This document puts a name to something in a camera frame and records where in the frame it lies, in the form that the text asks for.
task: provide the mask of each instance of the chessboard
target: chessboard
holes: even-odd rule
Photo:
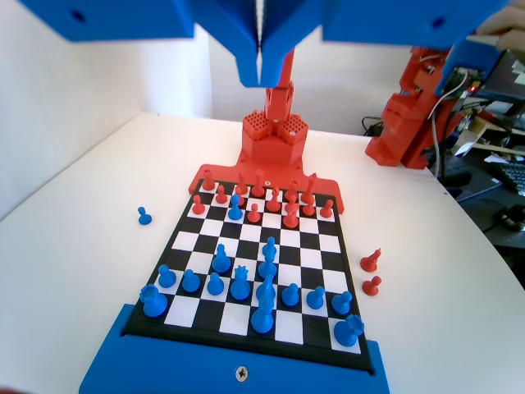
[[[154,284],[166,296],[166,310],[150,318],[144,314],[144,305],[139,300],[122,334],[251,351],[372,373],[364,334],[351,347],[340,345],[334,337],[337,322],[348,314],[360,315],[336,204],[333,204],[330,218],[320,214],[326,202],[335,201],[335,198],[314,194],[315,212],[308,217],[302,211],[304,203],[299,192],[299,225],[289,229],[283,223],[285,204],[277,213],[266,208],[266,202],[272,199],[272,188],[266,188],[265,198],[256,198],[249,186],[243,195],[244,203],[240,205],[243,216],[234,221],[227,212],[236,184],[216,181],[213,190],[205,190],[202,184],[201,180],[151,277],[144,284]],[[224,204],[215,199],[219,185],[224,186],[227,195]],[[283,202],[285,192],[280,190],[279,202]],[[195,195],[201,197],[205,207],[199,215],[192,210]],[[247,220],[246,207],[252,204],[257,204],[261,213],[256,223]],[[264,262],[262,248],[270,236],[275,238],[277,250],[274,261],[277,273],[273,278],[276,290],[272,311],[274,324],[269,332],[259,334],[253,330],[250,319],[258,307],[255,291],[264,282],[258,275],[258,266]],[[211,295],[207,285],[219,244],[225,246],[232,264],[228,271],[220,274],[224,291]],[[158,284],[158,268],[163,264],[176,273],[176,283],[169,288]],[[249,296],[241,301],[230,293],[238,266],[248,269],[251,289]],[[200,287],[194,293],[187,293],[182,288],[186,269],[192,269],[200,278]],[[288,307],[282,302],[281,294],[292,282],[299,286],[300,297],[297,305]],[[320,309],[311,309],[306,295],[317,286],[325,289],[324,303]],[[349,313],[341,316],[331,308],[331,299],[344,291],[349,291],[353,298]]]

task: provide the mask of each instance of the white wall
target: white wall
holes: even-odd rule
[[[0,219],[141,110],[210,117],[208,35],[196,33],[70,44],[2,0]]]
[[[361,118],[380,116],[410,59],[410,47],[322,42],[321,29],[294,56],[292,112],[313,130],[362,134]],[[210,38],[213,117],[240,121],[263,109],[262,89],[240,82],[235,59]]]

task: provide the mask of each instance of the blue pawn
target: blue pawn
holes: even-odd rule
[[[282,291],[282,302],[285,305],[292,307],[299,302],[299,288],[295,283],[290,284]]]
[[[363,330],[364,324],[361,318],[357,314],[351,314],[344,322],[336,323],[334,337],[342,346],[350,347],[355,345]]]
[[[219,244],[217,247],[217,257],[213,259],[212,267],[218,273],[225,273],[230,269],[231,261],[226,256],[226,251],[223,244]]]
[[[238,301],[244,300],[249,295],[248,270],[245,266],[239,266],[235,269],[235,280],[231,284],[230,293]]]
[[[193,270],[186,269],[184,278],[182,279],[182,288],[189,293],[193,293],[199,289],[200,277],[194,274]]]
[[[270,297],[272,300],[275,298],[276,289],[273,288],[273,277],[274,275],[268,273],[268,275],[266,275],[266,279],[264,279],[264,282],[261,283],[257,288],[257,291],[255,291],[255,295],[259,301],[266,296]]]
[[[139,218],[139,223],[142,224],[143,226],[151,223],[151,215],[148,215],[146,213],[146,209],[144,209],[144,207],[139,207],[139,214],[140,214],[140,218]]]
[[[158,278],[158,284],[161,285],[161,287],[167,289],[168,287],[175,285],[177,275],[173,271],[170,271],[167,265],[161,265],[158,268],[158,273],[160,274],[160,278]]]
[[[140,291],[140,300],[144,302],[144,314],[150,318],[161,315],[167,307],[167,298],[158,292],[155,285],[147,285]]]
[[[306,303],[312,309],[319,309],[322,307],[324,300],[322,297],[325,295],[325,289],[317,286],[315,290],[310,291],[306,295]]]
[[[228,217],[231,220],[239,220],[243,217],[243,212],[239,208],[239,196],[231,196],[231,209],[228,211]]]
[[[208,282],[208,293],[212,296],[218,296],[224,290],[224,282],[218,273],[212,273],[210,282]]]
[[[252,315],[252,327],[259,334],[270,331],[273,327],[273,299],[265,296],[259,300],[258,309]]]
[[[350,311],[350,301],[352,295],[345,291],[341,295],[336,295],[331,299],[331,307],[337,314],[347,314]]]

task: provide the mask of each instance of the screw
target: screw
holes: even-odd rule
[[[246,382],[246,379],[248,378],[248,369],[241,365],[236,371],[235,371],[235,377],[237,378],[238,382]]]

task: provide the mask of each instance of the white table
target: white table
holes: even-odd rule
[[[142,113],[0,222],[0,387],[78,390],[122,305],[137,301],[199,166],[233,165],[240,131]],[[523,392],[525,291],[429,171],[380,167],[367,143],[310,131],[304,169],[339,182],[358,303],[391,392]],[[153,215],[146,227],[141,205]],[[378,247],[372,298],[358,264]]]

